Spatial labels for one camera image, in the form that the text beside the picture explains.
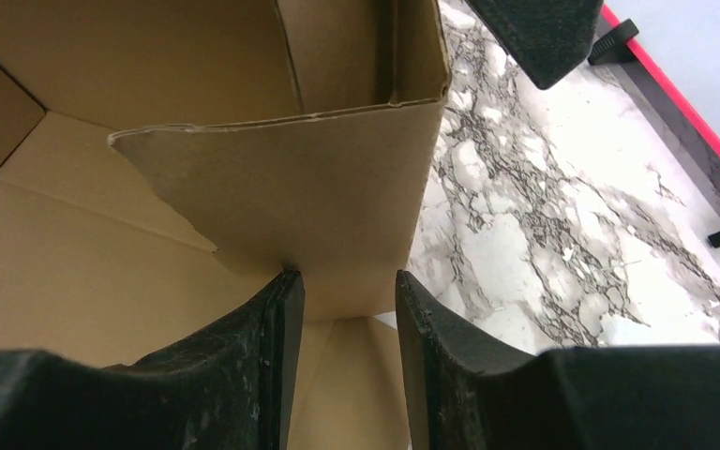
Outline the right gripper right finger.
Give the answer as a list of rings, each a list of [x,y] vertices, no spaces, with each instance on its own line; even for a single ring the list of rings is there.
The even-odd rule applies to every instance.
[[[416,449],[720,449],[720,345],[531,355],[396,280]]]

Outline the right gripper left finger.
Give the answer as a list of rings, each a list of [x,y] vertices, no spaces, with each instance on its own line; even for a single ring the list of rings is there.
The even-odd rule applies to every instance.
[[[283,449],[305,290],[279,273],[244,305],[131,366],[0,351],[0,449]]]

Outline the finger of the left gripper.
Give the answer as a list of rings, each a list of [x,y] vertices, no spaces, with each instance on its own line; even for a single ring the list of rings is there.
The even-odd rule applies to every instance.
[[[554,86],[590,54],[602,0],[468,0],[467,4],[539,89]]]

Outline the brown cardboard box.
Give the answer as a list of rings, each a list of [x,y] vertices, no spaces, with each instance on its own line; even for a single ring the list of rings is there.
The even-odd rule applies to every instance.
[[[283,449],[409,449],[382,320],[450,70],[434,1],[0,1],[0,351],[131,366],[303,280]]]

